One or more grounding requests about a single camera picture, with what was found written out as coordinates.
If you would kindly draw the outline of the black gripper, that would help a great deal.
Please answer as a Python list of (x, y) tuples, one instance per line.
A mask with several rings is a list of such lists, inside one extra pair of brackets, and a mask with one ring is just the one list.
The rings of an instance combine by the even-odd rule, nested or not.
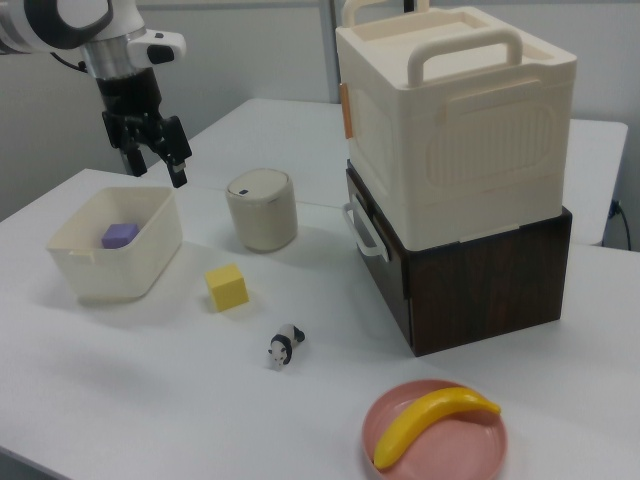
[(180, 119), (160, 114), (162, 96), (154, 70), (146, 68), (96, 82), (105, 108), (102, 117), (109, 142), (120, 150), (127, 172), (133, 176), (147, 172), (140, 150), (144, 144), (164, 162), (173, 187), (184, 186), (191, 148)]

